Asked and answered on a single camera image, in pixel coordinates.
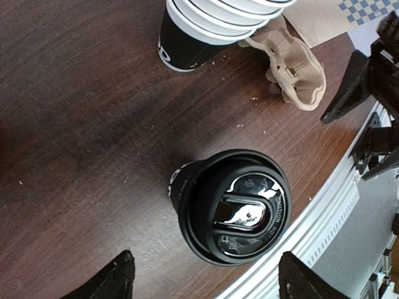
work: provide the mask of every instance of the wood grain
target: wood grain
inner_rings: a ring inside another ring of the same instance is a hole
[[[136,258],[135,298],[214,297],[248,266],[214,267],[189,250],[166,196],[174,169],[262,151],[288,175],[294,219],[358,132],[370,105],[319,121],[353,50],[346,35],[314,49],[329,87],[307,113],[266,82],[256,50],[233,46],[191,74],[167,69],[163,9],[0,2],[0,298],[59,298],[123,249]]]

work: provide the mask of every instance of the black coffee cup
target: black coffee cup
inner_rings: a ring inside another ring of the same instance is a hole
[[[278,242],[291,216],[282,169],[246,149],[182,166],[170,179],[169,197],[189,247],[220,266],[258,259]]]
[[[169,68],[177,72],[189,72],[247,36],[221,36],[208,32],[182,15],[173,0],[166,0],[158,53]]]

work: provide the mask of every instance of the cup stack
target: cup stack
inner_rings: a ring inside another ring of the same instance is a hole
[[[280,16],[296,0],[166,0],[158,52],[177,72],[204,65]]]

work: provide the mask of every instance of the black plastic lid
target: black plastic lid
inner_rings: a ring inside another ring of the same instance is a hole
[[[281,237],[291,214],[289,185],[269,157],[250,150],[222,152],[193,170],[180,194],[181,231],[202,259],[241,265]]]

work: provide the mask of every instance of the black plastic part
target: black plastic part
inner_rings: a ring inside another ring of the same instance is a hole
[[[372,119],[352,152],[360,173],[369,168],[364,180],[399,167],[399,18],[395,11],[380,23],[378,34],[369,58],[359,51],[352,54],[339,91],[322,116],[323,123],[330,123],[373,95],[393,117],[392,127],[386,128],[376,128]],[[380,162],[379,156],[385,158]]]
[[[280,299],[349,299],[302,263],[285,252],[279,263]]]
[[[362,104],[371,95],[366,86],[368,58],[356,50],[350,57],[341,86],[322,115],[322,122],[331,123]]]
[[[359,170],[360,174],[363,174],[369,166],[369,164],[373,164],[372,158],[373,153],[370,150],[370,142],[368,138],[368,133],[371,128],[380,128],[381,121],[377,112],[374,112],[370,117],[365,129],[363,130],[362,135],[358,139],[357,143],[353,147],[351,155],[353,156],[353,160],[355,162],[355,167]]]
[[[379,296],[379,289],[378,289],[378,275],[377,274],[375,274],[375,273],[372,273],[371,274],[371,276],[370,276],[370,278],[368,279],[368,282],[369,282],[369,298],[372,298],[372,299],[374,299],[374,298],[380,298],[380,296]]]
[[[395,235],[399,235],[399,214],[395,214],[392,221],[392,232]]]
[[[135,262],[125,250],[88,282],[61,299],[132,299]]]
[[[392,249],[388,249],[388,248],[386,248],[385,250],[384,250],[384,253],[382,254],[384,257],[389,257],[390,255],[391,255],[391,253],[392,253]]]

